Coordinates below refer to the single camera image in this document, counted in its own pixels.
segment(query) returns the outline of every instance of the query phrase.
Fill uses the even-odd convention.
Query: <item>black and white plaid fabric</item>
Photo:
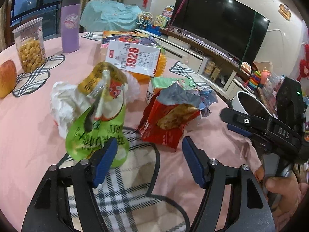
[[[182,62],[175,63],[174,66],[170,68],[170,72],[192,79],[200,87],[211,89],[211,87],[202,79],[198,73],[193,71]]]
[[[152,195],[160,167],[154,144],[143,142],[132,129],[124,128],[130,150],[119,168],[110,169],[103,184],[93,189],[98,207],[110,232],[184,232],[189,228],[185,211],[164,196]],[[73,166],[68,156],[60,168]],[[68,188],[74,228],[82,231],[73,187]]]
[[[50,70],[63,63],[63,54],[53,55],[46,59],[46,63],[30,73],[21,73],[17,76],[16,87],[12,94],[19,98],[41,88],[50,77]]]
[[[81,37],[94,40],[94,41],[102,41],[102,34],[103,32],[89,32],[86,35],[81,36]]]

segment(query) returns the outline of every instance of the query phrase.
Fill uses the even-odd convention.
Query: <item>light blue fabric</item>
[[[138,6],[124,5],[110,0],[89,1],[82,13],[80,25],[87,32],[133,31],[137,28]]]

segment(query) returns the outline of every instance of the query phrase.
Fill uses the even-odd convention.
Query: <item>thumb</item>
[[[265,186],[272,193],[281,194],[282,196],[293,195],[298,189],[297,180],[294,177],[292,175],[291,177],[269,178]]]

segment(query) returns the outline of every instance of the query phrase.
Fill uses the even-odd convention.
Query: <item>green string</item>
[[[248,44],[247,44],[245,53],[244,53],[244,55],[243,55],[243,58],[242,58],[242,60],[241,60],[240,66],[239,66],[239,68],[238,68],[239,70],[240,70],[240,68],[241,68],[241,64],[244,62],[245,56],[246,56],[247,51],[248,51],[248,49],[249,49],[249,45],[250,45],[251,38],[252,38],[252,34],[253,34],[253,27],[254,27],[254,24],[255,24],[256,13],[257,13],[257,12],[254,13],[253,24],[252,24],[252,29],[251,29],[249,41],[248,41]]]

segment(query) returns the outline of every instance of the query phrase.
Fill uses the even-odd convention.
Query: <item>transparent snack container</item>
[[[17,53],[25,73],[33,72],[46,62],[42,19],[33,19],[13,30]]]

